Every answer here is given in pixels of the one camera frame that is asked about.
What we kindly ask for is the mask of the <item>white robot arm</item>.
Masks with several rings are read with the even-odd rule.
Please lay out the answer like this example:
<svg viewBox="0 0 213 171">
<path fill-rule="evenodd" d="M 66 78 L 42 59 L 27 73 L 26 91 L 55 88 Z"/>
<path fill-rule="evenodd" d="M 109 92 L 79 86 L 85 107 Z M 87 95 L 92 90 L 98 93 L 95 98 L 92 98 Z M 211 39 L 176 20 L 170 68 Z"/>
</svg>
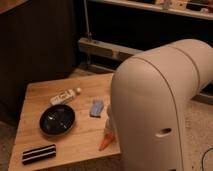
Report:
<svg viewBox="0 0 213 171">
<path fill-rule="evenodd" d="M 124 171 L 191 171 L 184 114 L 213 81 L 213 47 L 179 40 L 136 54 L 111 82 L 114 121 Z"/>
</svg>

